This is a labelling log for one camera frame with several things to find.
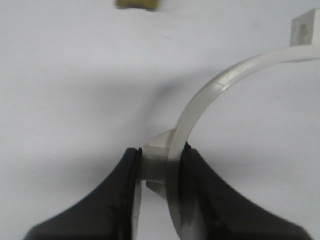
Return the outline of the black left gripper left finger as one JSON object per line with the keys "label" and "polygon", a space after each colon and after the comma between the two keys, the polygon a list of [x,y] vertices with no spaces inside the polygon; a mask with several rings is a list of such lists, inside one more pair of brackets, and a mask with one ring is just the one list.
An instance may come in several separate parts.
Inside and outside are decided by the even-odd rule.
{"label": "black left gripper left finger", "polygon": [[128,148],[110,175],[80,202],[33,227],[26,240],[135,240],[142,150]]}

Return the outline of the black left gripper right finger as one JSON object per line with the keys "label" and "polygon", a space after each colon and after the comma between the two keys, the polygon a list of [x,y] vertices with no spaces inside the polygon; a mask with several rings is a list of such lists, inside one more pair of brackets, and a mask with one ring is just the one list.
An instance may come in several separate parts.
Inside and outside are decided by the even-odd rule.
{"label": "black left gripper right finger", "polygon": [[254,204],[227,184],[186,145],[180,162],[183,240],[309,240],[300,226]]}

